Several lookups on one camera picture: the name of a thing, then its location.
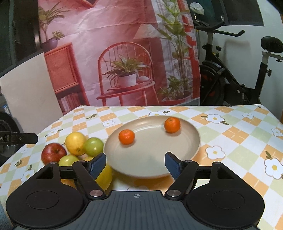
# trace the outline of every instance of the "beige plate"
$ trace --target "beige plate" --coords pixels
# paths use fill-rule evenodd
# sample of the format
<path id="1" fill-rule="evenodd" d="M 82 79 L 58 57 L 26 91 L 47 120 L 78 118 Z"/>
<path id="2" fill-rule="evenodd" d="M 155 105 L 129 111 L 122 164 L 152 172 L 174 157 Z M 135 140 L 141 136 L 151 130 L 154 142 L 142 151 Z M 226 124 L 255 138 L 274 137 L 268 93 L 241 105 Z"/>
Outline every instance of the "beige plate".
<path id="1" fill-rule="evenodd" d="M 167 118 L 140 118 L 115 130 L 104 145 L 107 163 L 123 174 L 151 178 L 168 174 L 164 163 L 166 152 L 172 152 L 180 160 L 192 159 L 200 148 L 198 130 L 191 123 L 180 119 L 181 129 L 169 134 L 164 129 Z M 135 141 L 130 145 L 122 145 L 118 139 L 124 129 L 135 133 Z"/>

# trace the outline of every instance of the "green fruit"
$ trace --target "green fruit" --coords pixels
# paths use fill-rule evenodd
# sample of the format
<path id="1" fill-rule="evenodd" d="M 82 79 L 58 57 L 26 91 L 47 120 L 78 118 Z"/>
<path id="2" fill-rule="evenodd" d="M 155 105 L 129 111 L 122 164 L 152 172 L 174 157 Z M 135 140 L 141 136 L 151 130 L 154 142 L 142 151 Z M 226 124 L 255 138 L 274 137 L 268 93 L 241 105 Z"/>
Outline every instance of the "green fruit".
<path id="1" fill-rule="evenodd" d="M 103 152 L 104 143 L 96 137 L 91 137 L 84 143 L 83 146 L 87 155 L 96 157 L 98 154 Z"/>
<path id="2" fill-rule="evenodd" d="M 67 156 L 63 156 L 59 163 L 59 166 L 71 166 L 74 162 L 78 161 L 79 158 L 77 158 L 76 156 L 69 154 Z"/>

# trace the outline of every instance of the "red apple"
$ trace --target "red apple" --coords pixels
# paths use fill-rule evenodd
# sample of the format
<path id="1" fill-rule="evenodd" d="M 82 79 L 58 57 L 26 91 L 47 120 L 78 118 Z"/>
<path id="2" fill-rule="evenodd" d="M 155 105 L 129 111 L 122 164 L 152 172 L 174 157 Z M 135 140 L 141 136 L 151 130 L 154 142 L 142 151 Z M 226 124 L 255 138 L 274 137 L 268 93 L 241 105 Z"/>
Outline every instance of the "red apple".
<path id="1" fill-rule="evenodd" d="M 59 162 L 59 160 L 66 155 L 67 152 L 62 145 L 58 143 L 50 143 L 44 147 L 41 153 L 41 160 L 47 165 L 52 161 Z"/>

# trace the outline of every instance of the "white wall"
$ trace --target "white wall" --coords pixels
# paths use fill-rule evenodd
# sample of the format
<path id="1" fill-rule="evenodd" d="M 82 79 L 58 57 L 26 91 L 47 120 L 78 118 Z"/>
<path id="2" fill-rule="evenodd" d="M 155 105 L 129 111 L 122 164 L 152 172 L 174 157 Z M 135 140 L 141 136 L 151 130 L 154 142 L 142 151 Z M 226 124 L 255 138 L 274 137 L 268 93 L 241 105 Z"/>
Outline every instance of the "white wall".
<path id="1" fill-rule="evenodd" d="M 262 60 L 261 38 L 272 36 L 283 41 L 283 24 L 279 12 L 267 0 L 258 0 L 258 4 L 264 27 L 222 26 L 219 30 L 238 33 L 244 29 L 246 32 L 240 37 L 221 34 L 215 34 L 213 37 L 214 50 L 216 51 L 216 46 L 222 47 L 219 58 L 240 84 L 245 84 L 250 88 L 255 87 Z M 201 46 L 206 42 L 207 34 L 201 31 Z M 201 48 L 200 52 L 200 58 L 203 61 L 205 51 Z M 266 76 L 260 100 L 276 117 L 280 118 L 283 109 L 283 63 L 278 63 L 274 58 L 270 58 L 268 68 L 272 70 L 272 75 L 271 77 Z"/>
<path id="2" fill-rule="evenodd" d="M 11 70 L 0 83 L 12 116 L 24 132 L 38 134 L 63 116 L 43 53 Z"/>

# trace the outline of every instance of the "printed fabric backdrop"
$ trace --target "printed fabric backdrop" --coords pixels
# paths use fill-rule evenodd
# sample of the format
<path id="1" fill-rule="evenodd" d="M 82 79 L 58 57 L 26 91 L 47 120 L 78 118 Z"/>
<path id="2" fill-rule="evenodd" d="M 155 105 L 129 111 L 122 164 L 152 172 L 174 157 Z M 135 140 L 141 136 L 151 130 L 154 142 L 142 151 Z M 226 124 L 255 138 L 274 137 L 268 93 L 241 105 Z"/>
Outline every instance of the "printed fabric backdrop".
<path id="1" fill-rule="evenodd" d="M 200 96 L 195 31 L 183 0 L 38 0 L 63 114 L 79 105 L 183 105 Z"/>

